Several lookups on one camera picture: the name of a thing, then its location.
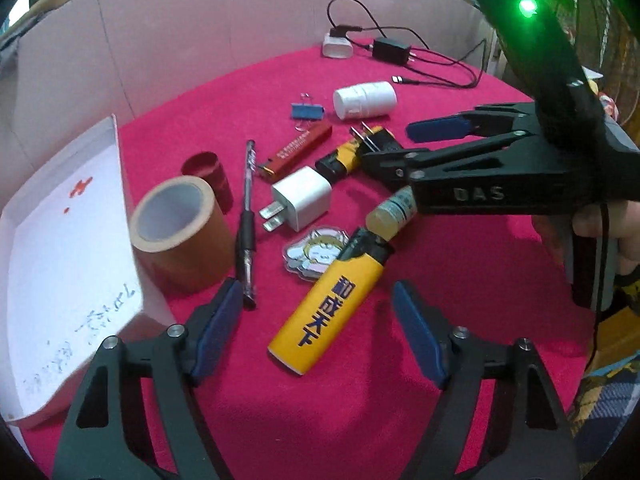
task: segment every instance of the transparent bottle with label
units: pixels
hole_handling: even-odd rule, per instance
[[[387,242],[398,234],[418,209],[410,186],[398,190],[367,215],[367,229]]]

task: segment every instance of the acrylic cartoon keychain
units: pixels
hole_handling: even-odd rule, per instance
[[[334,262],[348,241],[349,235],[335,227],[311,229],[303,238],[284,248],[286,268],[303,280],[315,281]]]

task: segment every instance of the green light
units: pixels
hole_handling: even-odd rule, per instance
[[[525,18],[530,18],[538,13],[538,4],[535,0],[520,0],[520,12]]]

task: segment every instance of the table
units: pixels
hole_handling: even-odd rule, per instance
[[[464,82],[456,67],[429,67]],[[403,69],[357,52],[348,60],[322,58],[319,48],[280,56],[238,70],[181,95],[120,131],[122,158],[135,202],[153,186],[179,174],[193,153],[216,152],[234,194],[226,216],[238,225],[244,146],[256,140],[258,161],[293,139],[290,104],[308,92],[333,110],[335,89],[389,80]],[[398,107],[382,124],[405,147],[404,127],[475,105],[527,98],[485,75],[475,89],[395,86]],[[332,138],[306,161],[350,139],[348,126],[329,114]],[[438,148],[454,143],[437,142]],[[332,206],[316,225],[353,231],[388,196],[379,184],[355,174],[334,186]],[[271,202],[270,186],[257,179],[254,210]],[[572,402],[582,376],[593,327],[591,312],[576,307],[562,269],[545,253],[528,217],[418,217],[394,239],[396,255],[376,289],[324,357],[299,378],[274,364],[267,345],[309,290],[287,272],[282,248],[296,236],[283,226],[258,229],[255,257],[258,309],[243,312],[217,373],[196,398],[220,451],[237,480],[397,479],[415,449],[439,391],[418,370],[390,307],[398,279],[413,280],[423,297],[453,324],[501,343],[527,336],[538,346],[562,402]],[[170,301],[178,322],[205,303],[215,288]],[[151,385],[146,411],[158,462],[172,469]],[[482,385],[474,427],[462,465],[477,460],[488,420],[492,384]],[[64,414],[24,438],[38,465],[52,471]]]

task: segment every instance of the white cylindrical container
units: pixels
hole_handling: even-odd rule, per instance
[[[334,92],[335,113],[343,121],[385,115],[396,104],[396,92],[387,81],[347,86]]]
[[[415,216],[418,209],[414,193],[405,186],[367,215],[367,229],[387,242]]]

